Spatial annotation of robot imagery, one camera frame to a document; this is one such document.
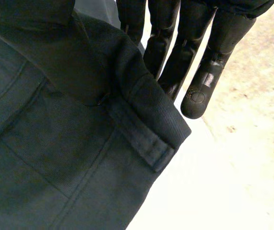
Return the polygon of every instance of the seam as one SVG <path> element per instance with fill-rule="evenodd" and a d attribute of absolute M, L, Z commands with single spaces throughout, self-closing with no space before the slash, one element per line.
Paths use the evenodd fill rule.
<path fill-rule="evenodd" d="M 26 64 L 27 64 L 27 60 L 24 61 L 24 63 L 20 66 L 18 72 L 16 73 L 16 76 L 14 77 L 14 79 L 12 81 L 10 81 L 7 86 L 5 87 L 5 89 L 0 93 L 0 98 L 9 91 L 9 89 L 13 86 L 13 84 L 18 80 L 21 72 L 23 71 L 23 69 L 25 68 Z"/>
<path fill-rule="evenodd" d="M 19 156 L 4 140 L 0 141 L 3 143 L 17 158 L 19 158 L 24 164 L 26 164 L 28 167 L 30 167 L 33 171 L 35 171 L 37 174 L 39 174 L 42 179 L 44 179 L 46 182 L 48 182 L 49 185 L 51 185 L 53 188 L 55 188 L 57 191 L 59 191 L 63 196 L 69 199 L 67 195 L 65 195 L 62 191 L 60 191 L 55 185 L 53 185 L 45 176 L 43 176 L 38 170 L 36 170 L 33 166 L 31 166 L 29 163 L 27 163 L 21 156 Z"/>
<path fill-rule="evenodd" d="M 145 76 L 147 76 L 147 75 L 149 75 L 149 74 L 150 74 L 150 73 L 147 72 L 147 73 L 141 75 L 141 77 L 138 78 L 138 79 L 135 81 L 135 83 L 134 83 L 134 85 L 132 86 L 131 90 L 128 92 L 127 101 L 128 101 L 129 103 L 131 103 L 132 97 L 134 97 L 134 96 L 139 92 L 139 90 L 140 90 L 141 88 L 143 88 L 143 86 L 146 84 L 146 81 L 144 81 L 144 82 L 142 83 L 142 85 L 138 88 L 138 90 L 133 94 L 133 91 L 135 90 L 137 84 L 138 84 L 141 80 L 143 80 Z"/>
<path fill-rule="evenodd" d="M 114 111 L 114 115 L 116 116 L 117 120 L 121 120 L 121 117 L 120 117 L 115 111 Z M 126 133 L 125 133 L 124 137 L 126 138 L 126 140 L 128 140 L 130 146 L 131 146 L 132 148 L 135 149 L 135 147 L 132 145 L 132 143 L 131 143 L 131 141 L 130 141 L 130 139 L 135 139 L 135 138 L 134 138 L 134 136 L 131 134 L 131 132 L 129 131 L 129 129 L 128 129 L 126 126 L 122 125 L 121 122 L 120 122 L 120 124 L 119 124 L 118 121 L 117 121 L 116 123 L 117 123 L 117 126 L 120 128 L 120 130 L 121 130 L 121 129 L 125 130 Z M 157 138 L 156 138 L 154 141 L 151 141 L 151 147 L 152 147 L 152 148 L 153 148 L 153 145 L 157 143 L 157 141 L 158 141 Z M 141 145 L 141 144 L 139 143 L 139 141 L 136 141 L 135 143 L 138 145 L 138 147 L 140 147 L 140 149 L 143 149 L 145 153 L 148 153 L 149 151 L 151 151 L 150 148 L 144 149 L 143 145 Z M 146 155 L 146 156 L 142 156 L 141 154 L 139 154 L 139 155 L 140 155 L 142 158 L 150 157 L 151 160 L 156 161 L 156 159 L 154 159 L 154 158 L 153 158 L 152 156 L 150 156 L 150 155 Z"/>
<path fill-rule="evenodd" d="M 106 140 L 106 142 L 102 146 L 102 148 L 101 148 L 98 156 L 96 157 L 96 159 L 93 161 L 91 167 L 89 168 L 89 170 L 92 170 L 92 172 L 88 171 L 83 176 L 80 184 L 74 189 L 72 195 L 70 197 L 68 197 L 68 201 L 65 203 L 64 207 L 57 214 L 57 216 L 54 218 L 54 220 L 52 221 L 52 223 L 48 227 L 49 229 L 50 228 L 56 228 L 56 229 L 59 228 L 59 225 L 63 222 L 64 218 L 72 210 L 72 207 L 74 206 L 75 202 L 80 197 L 81 191 L 84 190 L 84 188 L 88 185 L 89 181 L 91 181 L 91 178 L 93 178 L 95 176 L 95 174 L 97 172 L 97 169 L 99 168 L 99 166 L 101 165 L 102 161 L 105 159 L 105 156 L 107 155 L 107 151 L 110 148 L 111 140 L 112 140 L 112 138 L 113 138 L 113 136 L 115 134 L 115 131 L 116 131 L 116 129 L 114 127 L 114 129 L 111 132 L 110 136 L 108 137 L 108 139 Z"/>

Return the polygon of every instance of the robotic hand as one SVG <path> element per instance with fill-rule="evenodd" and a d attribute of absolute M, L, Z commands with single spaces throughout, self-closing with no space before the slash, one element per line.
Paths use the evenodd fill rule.
<path fill-rule="evenodd" d="M 148 0 L 152 29 L 144 62 L 172 100 L 176 99 L 214 18 L 206 50 L 181 105 L 183 115 L 190 119 L 203 115 L 236 44 L 252 28 L 256 17 L 273 4 L 274 0 Z M 138 45 L 146 0 L 117 0 L 117 7 L 121 29 Z M 179 8 L 178 35 L 162 71 Z"/>

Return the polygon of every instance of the floor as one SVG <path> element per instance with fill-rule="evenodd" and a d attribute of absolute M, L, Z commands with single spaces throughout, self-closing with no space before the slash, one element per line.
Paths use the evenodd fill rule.
<path fill-rule="evenodd" d="M 206 113 L 187 123 L 192 135 L 128 229 L 274 230 L 274 5 L 236 46 Z"/>

